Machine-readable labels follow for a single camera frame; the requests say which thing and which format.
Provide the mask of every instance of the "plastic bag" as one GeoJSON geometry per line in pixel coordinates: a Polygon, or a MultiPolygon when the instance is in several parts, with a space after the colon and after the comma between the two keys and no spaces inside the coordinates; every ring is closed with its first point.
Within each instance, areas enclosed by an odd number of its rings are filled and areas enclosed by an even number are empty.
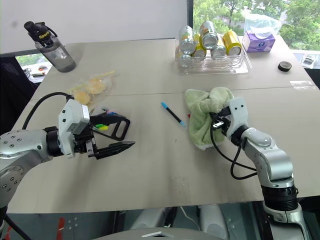
{"type": "Polygon", "coordinates": [[[115,73],[115,71],[110,71],[94,75],[88,80],[79,82],[68,92],[83,105],[95,105],[103,100],[111,91],[115,73]]]}
{"type": "Polygon", "coordinates": [[[277,19],[260,14],[247,14],[244,20],[243,35],[246,31],[255,34],[259,39],[265,39],[271,34],[278,34],[281,29],[281,22],[277,19]]]}

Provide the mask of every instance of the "purple tissue box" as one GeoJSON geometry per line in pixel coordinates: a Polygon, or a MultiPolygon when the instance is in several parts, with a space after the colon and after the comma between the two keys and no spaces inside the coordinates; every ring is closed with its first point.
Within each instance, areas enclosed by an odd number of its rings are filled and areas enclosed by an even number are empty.
{"type": "Polygon", "coordinates": [[[245,31],[242,39],[242,45],[247,53],[270,52],[275,40],[276,39],[272,34],[266,38],[260,39],[257,38],[254,33],[248,33],[245,31]]]}

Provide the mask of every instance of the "white wall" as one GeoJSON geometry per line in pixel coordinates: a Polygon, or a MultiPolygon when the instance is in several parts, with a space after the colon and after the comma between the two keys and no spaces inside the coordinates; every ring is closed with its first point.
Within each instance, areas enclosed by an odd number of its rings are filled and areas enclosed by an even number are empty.
{"type": "Polygon", "coordinates": [[[187,0],[0,0],[1,53],[34,49],[27,21],[45,22],[63,44],[174,38],[187,0]]]}

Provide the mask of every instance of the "wire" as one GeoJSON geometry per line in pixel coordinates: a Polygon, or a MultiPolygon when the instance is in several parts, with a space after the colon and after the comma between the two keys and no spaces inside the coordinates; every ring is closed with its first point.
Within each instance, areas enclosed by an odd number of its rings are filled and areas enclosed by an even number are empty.
{"type": "Polygon", "coordinates": [[[236,176],[235,173],[234,173],[234,168],[235,168],[235,165],[238,165],[238,166],[241,166],[243,168],[246,168],[246,169],[249,169],[249,170],[253,170],[253,171],[257,171],[255,168],[252,168],[252,167],[249,167],[249,166],[246,166],[246,165],[243,165],[241,163],[237,163],[237,159],[240,155],[240,151],[241,151],[241,145],[238,146],[238,150],[236,151],[236,154],[234,156],[234,159],[231,160],[230,158],[228,158],[226,155],[224,155],[220,149],[218,148],[218,146],[216,145],[215,143],[215,139],[214,139],[214,123],[216,121],[216,117],[212,119],[211,121],[211,125],[210,125],[210,137],[211,137],[211,141],[212,141],[212,144],[214,146],[214,148],[217,150],[217,152],[222,156],[224,157],[225,159],[227,159],[229,162],[232,162],[231,164],[231,168],[230,168],[230,173],[231,173],[231,176],[234,178],[234,179],[237,179],[237,180],[244,180],[244,179],[248,179],[248,178],[251,178],[255,175],[257,175],[257,172],[254,172],[254,173],[251,173],[249,175],[246,175],[246,176],[236,176]]]}
{"type": "MultiPolygon", "coordinates": [[[[234,162],[234,159],[230,159],[229,157],[227,157],[226,155],[224,155],[224,154],[220,151],[220,149],[218,148],[217,144],[215,143],[215,140],[214,140],[214,123],[215,123],[215,120],[216,120],[216,119],[213,119],[213,120],[211,121],[211,125],[210,125],[210,137],[211,137],[212,144],[213,144],[214,148],[216,149],[216,151],[217,151],[222,157],[224,157],[224,158],[225,158],[226,160],[228,160],[230,163],[233,163],[233,162],[234,162]]],[[[240,166],[240,167],[243,167],[243,168],[245,168],[245,169],[249,169],[249,170],[252,170],[252,171],[257,171],[257,170],[256,170],[255,168],[253,168],[253,167],[243,165],[243,164],[238,163],[238,162],[236,162],[236,161],[235,161],[234,164],[236,164],[236,165],[238,165],[238,166],[240,166]]]]}
{"type": "Polygon", "coordinates": [[[47,28],[50,32],[52,32],[52,33],[54,34],[54,36],[58,37],[58,35],[57,35],[50,27],[46,26],[46,28],[47,28]]]}
{"type": "Polygon", "coordinates": [[[26,117],[25,121],[24,121],[24,124],[22,126],[22,129],[25,130],[28,126],[28,123],[31,119],[31,117],[33,116],[33,114],[35,113],[35,111],[37,110],[37,108],[39,107],[39,105],[46,99],[52,97],[52,96],[56,96],[56,95],[62,95],[62,96],[65,96],[67,99],[69,98],[72,98],[71,95],[67,94],[67,93],[64,93],[64,92],[53,92],[53,93],[50,93],[48,95],[45,95],[43,96],[42,98],[39,99],[39,101],[36,102],[36,104],[34,105],[34,107],[31,109],[30,113],[28,114],[28,116],[26,117]]]}
{"type": "Polygon", "coordinates": [[[11,219],[10,217],[6,214],[4,217],[4,220],[6,221],[7,224],[9,224],[10,227],[13,228],[13,230],[16,231],[17,234],[19,234],[24,240],[31,240],[31,238],[24,232],[22,231],[11,219]]]}
{"type": "Polygon", "coordinates": [[[241,145],[238,146],[238,150],[236,151],[236,154],[235,154],[235,156],[234,156],[234,159],[233,159],[232,164],[231,164],[231,167],[230,167],[231,176],[232,176],[234,179],[237,179],[237,180],[244,180],[244,179],[248,179],[248,178],[251,178],[251,177],[257,175],[257,172],[251,173],[251,174],[246,175],[246,176],[236,176],[236,175],[235,175],[235,173],[234,173],[234,168],[235,168],[235,164],[237,163],[237,159],[238,159],[238,157],[239,157],[240,151],[241,151],[241,145]]]}
{"type": "Polygon", "coordinates": [[[196,223],[196,221],[193,220],[191,217],[189,217],[189,216],[186,214],[186,212],[185,212],[185,210],[184,210],[184,208],[183,208],[182,206],[180,206],[180,208],[181,208],[181,211],[183,212],[184,216],[185,216],[187,219],[189,219],[190,221],[192,221],[192,222],[196,225],[196,227],[198,228],[198,230],[201,231],[201,229],[200,229],[199,225],[196,223]]]}

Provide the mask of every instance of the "black chair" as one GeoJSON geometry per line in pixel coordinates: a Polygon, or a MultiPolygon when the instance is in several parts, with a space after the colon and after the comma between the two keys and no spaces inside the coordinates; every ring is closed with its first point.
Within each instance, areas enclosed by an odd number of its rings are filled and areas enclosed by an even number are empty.
{"type": "Polygon", "coordinates": [[[304,69],[306,73],[309,75],[309,77],[313,80],[315,85],[320,89],[320,69],[304,69]]]}
{"type": "Polygon", "coordinates": [[[29,81],[14,54],[0,55],[0,134],[11,131],[37,85],[29,81]]]}

